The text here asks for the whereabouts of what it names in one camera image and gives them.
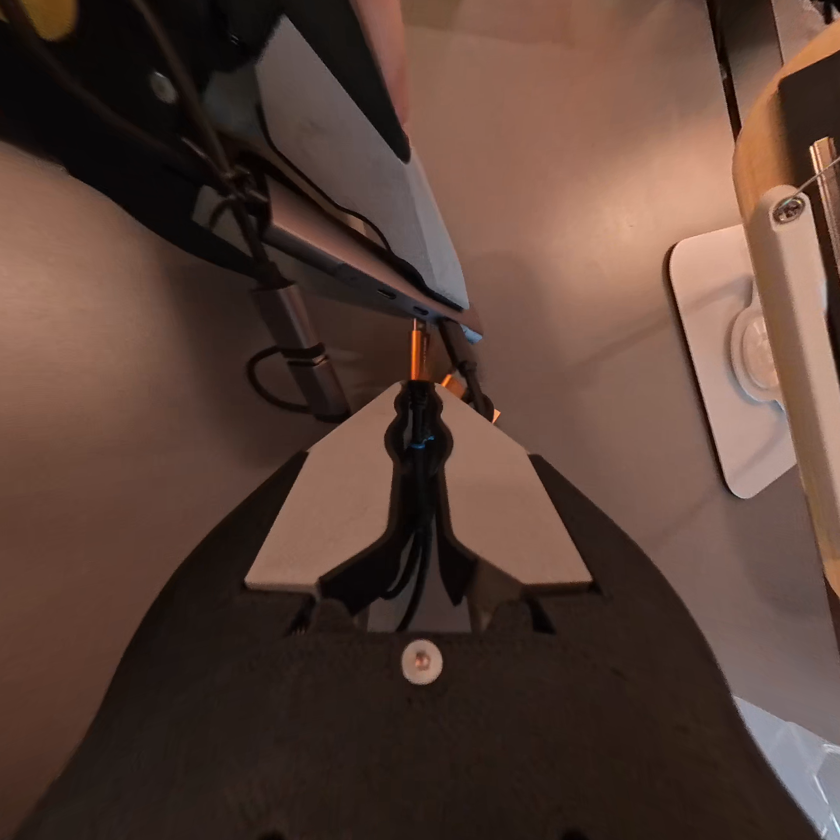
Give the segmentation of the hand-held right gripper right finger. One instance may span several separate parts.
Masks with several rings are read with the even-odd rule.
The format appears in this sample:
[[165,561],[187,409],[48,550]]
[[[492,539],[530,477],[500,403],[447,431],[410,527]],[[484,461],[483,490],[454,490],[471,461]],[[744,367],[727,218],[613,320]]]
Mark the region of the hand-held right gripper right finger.
[[499,605],[578,593],[592,574],[527,450],[441,385],[439,548],[444,588],[488,624]]

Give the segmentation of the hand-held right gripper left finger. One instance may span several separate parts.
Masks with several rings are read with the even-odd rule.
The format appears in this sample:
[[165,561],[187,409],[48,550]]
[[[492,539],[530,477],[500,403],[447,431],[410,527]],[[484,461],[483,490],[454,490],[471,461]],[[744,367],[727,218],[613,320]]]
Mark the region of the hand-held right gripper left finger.
[[411,531],[408,403],[395,383],[303,454],[250,591],[339,601],[356,616],[392,585]]

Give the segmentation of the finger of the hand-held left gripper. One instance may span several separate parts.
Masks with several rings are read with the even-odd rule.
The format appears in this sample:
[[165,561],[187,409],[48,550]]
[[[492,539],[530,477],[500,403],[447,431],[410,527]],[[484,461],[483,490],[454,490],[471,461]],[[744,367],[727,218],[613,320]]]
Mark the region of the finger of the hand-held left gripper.
[[397,157],[288,18],[256,75],[279,152],[334,202],[372,222],[431,291],[468,309],[459,258],[415,153],[408,162]]

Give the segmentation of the grey usb hub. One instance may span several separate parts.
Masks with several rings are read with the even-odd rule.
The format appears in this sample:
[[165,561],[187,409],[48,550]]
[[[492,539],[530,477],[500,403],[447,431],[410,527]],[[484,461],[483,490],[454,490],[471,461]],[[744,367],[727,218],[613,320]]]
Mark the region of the grey usb hub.
[[468,341],[482,340],[477,309],[459,306],[467,302],[465,276],[425,180],[416,211],[423,234],[417,264],[328,215],[277,178],[269,176],[266,186],[262,243],[286,277],[315,295],[359,308],[427,322],[451,319]]

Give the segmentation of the orange-plug usb-c cable blue tie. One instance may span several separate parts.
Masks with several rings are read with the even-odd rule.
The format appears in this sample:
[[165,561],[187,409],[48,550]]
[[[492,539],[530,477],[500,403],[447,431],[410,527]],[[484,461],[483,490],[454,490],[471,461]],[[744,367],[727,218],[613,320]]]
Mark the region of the orange-plug usb-c cable blue tie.
[[388,620],[386,632],[470,630],[464,599],[476,562],[467,558],[466,549],[456,548],[452,533],[445,464],[454,436],[442,420],[441,394],[451,393],[493,424],[500,414],[480,389],[477,362],[460,327],[449,320],[438,327],[450,371],[438,390],[428,366],[429,327],[415,319],[410,376],[397,400],[395,432],[386,437],[401,470],[398,567],[375,603],[391,604],[382,615]]

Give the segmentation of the person's left hand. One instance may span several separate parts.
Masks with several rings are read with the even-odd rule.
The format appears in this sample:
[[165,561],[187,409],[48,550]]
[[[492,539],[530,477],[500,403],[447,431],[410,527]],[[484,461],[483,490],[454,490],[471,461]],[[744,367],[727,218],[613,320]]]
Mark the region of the person's left hand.
[[395,113],[406,130],[409,120],[406,32],[399,1],[353,1],[365,39],[380,69]]

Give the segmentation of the white board stand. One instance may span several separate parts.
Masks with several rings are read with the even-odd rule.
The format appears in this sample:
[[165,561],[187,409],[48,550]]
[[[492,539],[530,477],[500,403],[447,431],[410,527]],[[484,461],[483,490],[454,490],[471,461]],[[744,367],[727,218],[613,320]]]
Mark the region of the white board stand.
[[750,499],[796,467],[838,592],[838,368],[809,198],[774,187],[745,225],[678,242],[668,280],[724,483]]

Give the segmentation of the clear plastic box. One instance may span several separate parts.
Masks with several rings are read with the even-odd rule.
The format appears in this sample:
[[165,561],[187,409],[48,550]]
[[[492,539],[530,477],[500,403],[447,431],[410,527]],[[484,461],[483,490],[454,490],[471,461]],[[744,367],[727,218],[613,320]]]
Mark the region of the clear plastic box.
[[838,745],[746,700],[734,700],[753,740],[819,836],[838,839]]

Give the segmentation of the black board wooden frame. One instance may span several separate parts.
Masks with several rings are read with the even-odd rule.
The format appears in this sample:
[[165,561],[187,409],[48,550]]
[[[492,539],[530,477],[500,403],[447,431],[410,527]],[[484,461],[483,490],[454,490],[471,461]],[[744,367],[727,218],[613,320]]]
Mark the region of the black board wooden frame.
[[759,95],[732,161],[826,585],[839,595],[839,51],[834,23]]

